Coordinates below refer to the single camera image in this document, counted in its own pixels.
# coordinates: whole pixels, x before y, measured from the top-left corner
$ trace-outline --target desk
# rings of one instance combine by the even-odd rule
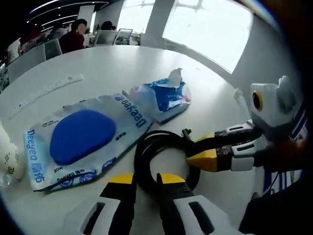
[[[23,149],[23,131],[67,104],[121,90],[129,91],[134,85],[152,82],[182,68],[183,80],[192,94],[189,109],[169,123],[150,130],[165,129],[180,133],[192,130],[197,140],[212,131],[223,130],[244,122],[240,107],[233,98],[234,88],[213,71],[197,61],[177,52],[148,47],[108,46],[74,51],[45,61],[11,84],[0,95],[0,115],[11,140]],[[81,73],[84,80],[51,92],[11,120],[6,118],[11,107],[42,87]],[[50,194],[33,192],[28,175],[2,197],[13,218],[30,235],[50,235],[62,226],[66,213],[93,195],[99,195],[109,177],[133,170],[134,149],[117,163],[105,176],[88,185],[56,191]],[[151,162],[153,175],[172,172],[187,175],[185,157],[177,150],[166,150]],[[238,227],[252,195],[254,170],[247,172],[201,172],[194,190],[228,213],[231,223]],[[137,187],[135,219],[132,235],[159,235],[162,232],[156,203]]]

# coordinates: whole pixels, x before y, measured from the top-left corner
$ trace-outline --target ceiling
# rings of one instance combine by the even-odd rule
[[[2,14],[2,36],[0,37],[0,51],[5,50],[8,45],[27,35],[34,27],[40,27],[40,30],[53,26],[49,23],[43,24],[66,16],[77,15],[80,6],[95,5],[95,11],[106,7],[119,0],[24,0],[18,3],[15,0],[1,3]],[[35,11],[35,8],[51,2]],[[60,20],[62,23],[77,19],[77,16]]]

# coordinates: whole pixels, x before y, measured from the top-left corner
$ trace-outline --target blue logo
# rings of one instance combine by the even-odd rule
[[[107,169],[112,163],[115,162],[115,160],[116,160],[116,157],[114,157],[114,158],[112,158],[111,160],[108,160],[106,163],[104,163],[103,166],[102,166],[101,172],[102,172],[102,173],[105,172],[106,169]]]
[[[94,172],[89,172],[89,173],[84,174],[81,177],[79,177],[79,182],[80,183],[88,182],[90,180],[93,180],[96,177],[97,177],[97,171],[94,170]]]
[[[63,188],[67,188],[69,186],[72,186],[74,182],[74,179],[66,180],[60,183],[60,186]]]

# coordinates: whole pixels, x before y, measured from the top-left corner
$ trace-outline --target white table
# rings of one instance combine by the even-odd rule
[[[180,133],[183,128],[190,128],[191,138],[197,140],[212,131],[245,121],[233,98],[234,88],[213,71],[176,52],[136,46],[87,48],[39,64],[0,95],[0,118],[12,141],[22,151],[23,131],[63,105],[121,90],[128,91],[134,85],[165,78],[178,67],[183,69],[183,80],[190,87],[192,104],[182,115],[164,126],[155,124],[151,130],[166,129]],[[11,120],[6,118],[10,109],[30,94],[78,73],[85,78],[83,81],[55,90]],[[133,171],[133,159],[134,149],[97,182],[51,194],[33,192],[26,175],[22,182],[4,190],[2,197],[26,234],[53,234],[62,226],[66,213],[89,196],[100,194],[109,177]],[[151,165],[154,176],[157,172],[172,172],[184,177],[187,174],[185,157],[176,150],[162,152],[152,160]],[[219,173],[203,171],[194,193],[202,194],[214,202],[229,214],[231,223],[238,227],[252,195],[253,181],[254,170]],[[159,235],[161,231],[156,203],[137,187],[131,234]]]

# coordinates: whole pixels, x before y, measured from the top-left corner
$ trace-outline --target red shirt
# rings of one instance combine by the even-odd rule
[[[84,36],[72,30],[66,35],[63,35],[59,39],[59,43],[63,54],[75,50],[80,50],[84,48]]]

